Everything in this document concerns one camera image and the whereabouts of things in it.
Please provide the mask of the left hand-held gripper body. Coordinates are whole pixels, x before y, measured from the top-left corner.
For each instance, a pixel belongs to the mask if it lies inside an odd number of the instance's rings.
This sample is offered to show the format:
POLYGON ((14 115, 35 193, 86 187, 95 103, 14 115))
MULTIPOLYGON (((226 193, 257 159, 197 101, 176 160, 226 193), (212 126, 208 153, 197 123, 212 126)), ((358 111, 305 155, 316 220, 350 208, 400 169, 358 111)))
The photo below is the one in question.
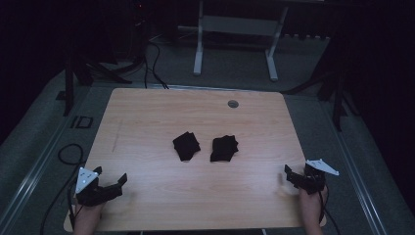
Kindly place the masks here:
POLYGON ((75 186, 75 197, 81 205, 92 207, 104 204, 114 198, 111 187, 99 185, 99 175, 93 170, 81 167, 75 186))

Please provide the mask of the person's right hand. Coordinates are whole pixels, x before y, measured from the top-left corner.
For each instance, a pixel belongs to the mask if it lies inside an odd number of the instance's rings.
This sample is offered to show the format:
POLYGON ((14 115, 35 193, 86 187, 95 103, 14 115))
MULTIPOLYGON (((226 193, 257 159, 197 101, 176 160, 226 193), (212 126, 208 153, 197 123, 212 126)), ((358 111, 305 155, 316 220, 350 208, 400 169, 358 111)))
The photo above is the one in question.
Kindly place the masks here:
POLYGON ((320 216, 322 207, 327 201, 327 187, 320 192, 308 194, 304 189, 299 188, 300 217, 306 228, 320 227, 320 216))

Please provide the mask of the grey metal floor rail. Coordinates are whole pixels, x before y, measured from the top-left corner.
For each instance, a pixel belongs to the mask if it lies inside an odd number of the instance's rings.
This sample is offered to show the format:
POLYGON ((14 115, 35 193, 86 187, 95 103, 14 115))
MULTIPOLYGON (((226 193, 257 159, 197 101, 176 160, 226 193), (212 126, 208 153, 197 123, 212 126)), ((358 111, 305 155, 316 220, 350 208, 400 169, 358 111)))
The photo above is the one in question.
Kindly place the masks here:
POLYGON ((65 112, 58 91, 46 89, 31 105, 23 120, 0 145, 0 235, 7 235, 52 158, 72 117, 90 88, 74 91, 74 105, 65 112))
POLYGON ((329 105, 325 102, 319 103, 322 112, 329 121, 330 128, 334 133, 335 139, 340 146, 341 159, 344 162, 347 175, 351 181, 357 199, 364 212, 368 225, 373 235, 389 235, 384 223, 382 222, 373 198, 370 195, 363 178, 356 167, 356 164, 352 158, 352 153, 348 147, 344 135, 339 131, 332 122, 331 111, 329 105))

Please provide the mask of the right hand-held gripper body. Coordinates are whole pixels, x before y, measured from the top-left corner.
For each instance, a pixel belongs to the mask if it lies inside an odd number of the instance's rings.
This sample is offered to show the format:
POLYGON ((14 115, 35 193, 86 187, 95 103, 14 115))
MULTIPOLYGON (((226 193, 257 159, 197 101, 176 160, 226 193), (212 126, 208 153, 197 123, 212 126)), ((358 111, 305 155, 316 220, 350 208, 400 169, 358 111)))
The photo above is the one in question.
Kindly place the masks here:
POLYGON ((326 164, 322 159, 306 160, 306 165, 311 165, 315 168, 313 175, 305 175, 303 171, 302 181, 299 188, 304 189, 308 194, 314 194, 324 189, 326 185, 326 173, 339 176, 340 172, 330 165, 326 164))

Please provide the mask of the person's left hand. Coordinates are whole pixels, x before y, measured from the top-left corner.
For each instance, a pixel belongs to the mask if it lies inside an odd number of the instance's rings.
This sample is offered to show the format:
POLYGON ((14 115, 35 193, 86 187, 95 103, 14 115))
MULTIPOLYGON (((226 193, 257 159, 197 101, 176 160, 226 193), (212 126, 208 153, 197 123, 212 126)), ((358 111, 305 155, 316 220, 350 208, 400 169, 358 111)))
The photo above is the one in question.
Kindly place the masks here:
POLYGON ((94 230, 101 219, 104 206, 105 204, 92 207, 76 204, 74 227, 76 229, 94 230))

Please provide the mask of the black metal stand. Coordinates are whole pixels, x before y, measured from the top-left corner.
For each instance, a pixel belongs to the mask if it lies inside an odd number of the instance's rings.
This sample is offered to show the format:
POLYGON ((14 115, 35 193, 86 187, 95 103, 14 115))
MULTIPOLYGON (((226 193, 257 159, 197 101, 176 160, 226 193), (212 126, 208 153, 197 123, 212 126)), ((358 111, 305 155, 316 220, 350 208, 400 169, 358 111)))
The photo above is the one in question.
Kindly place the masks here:
POLYGON ((321 83, 321 87, 317 92, 317 99, 319 101, 329 101, 331 97, 334 97, 332 123, 338 131, 342 131, 341 116, 345 113, 343 102, 346 102, 344 92, 346 77, 349 72, 350 67, 348 66, 336 66, 328 70, 315 69, 309 80, 294 88, 283 90, 281 94, 294 95, 317 83, 321 83))
POLYGON ((58 100, 65 101, 64 117, 67 117, 74 105, 74 78, 83 85, 91 85, 94 81, 91 70, 97 71, 103 77, 109 78, 115 82, 123 84, 131 84, 120 75, 122 73, 132 71, 140 65, 140 62, 134 61, 131 65, 110 70, 99 62, 94 61, 86 55, 78 52, 70 52, 65 63, 65 90, 61 91, 57 97, 58 100))

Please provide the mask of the black folded cloth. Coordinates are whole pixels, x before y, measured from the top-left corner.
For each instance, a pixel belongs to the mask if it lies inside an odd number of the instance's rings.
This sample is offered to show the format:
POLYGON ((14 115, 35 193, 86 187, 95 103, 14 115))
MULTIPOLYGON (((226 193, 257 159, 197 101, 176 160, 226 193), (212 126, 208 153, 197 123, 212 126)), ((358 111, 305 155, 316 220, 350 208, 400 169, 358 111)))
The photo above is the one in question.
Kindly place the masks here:
POLYGON ((193 132, 185 132, 176 137, 173 146, 181 162, 190 161, 201 150, 200 143, 193 132))
POLYGON ((238 151, 238 142, 234 135, 214 138, 212 141, 210 160, 212 162, 230 162, 234 154, 238 151))

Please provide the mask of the white metal desk frame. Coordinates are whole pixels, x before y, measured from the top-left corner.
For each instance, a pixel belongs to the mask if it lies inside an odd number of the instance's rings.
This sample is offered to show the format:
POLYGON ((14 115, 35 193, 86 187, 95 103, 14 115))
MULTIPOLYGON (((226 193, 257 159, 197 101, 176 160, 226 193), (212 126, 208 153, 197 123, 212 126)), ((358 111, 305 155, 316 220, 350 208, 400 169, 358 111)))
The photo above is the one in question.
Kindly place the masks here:
POLYGON ((204 13, 204 0, 199 0, 198 40, 193 75, 200 75, 202 73, 204 57, 203 35, 205 31, 212 31, 271 37, 272 43, 270 47, 264 51, 264 54, 269 78, 271 81, 277 81, 279 76, 274 61, 274 54, 288 10, 288 7, 282 8, 278 21, 211 16, 204 13))

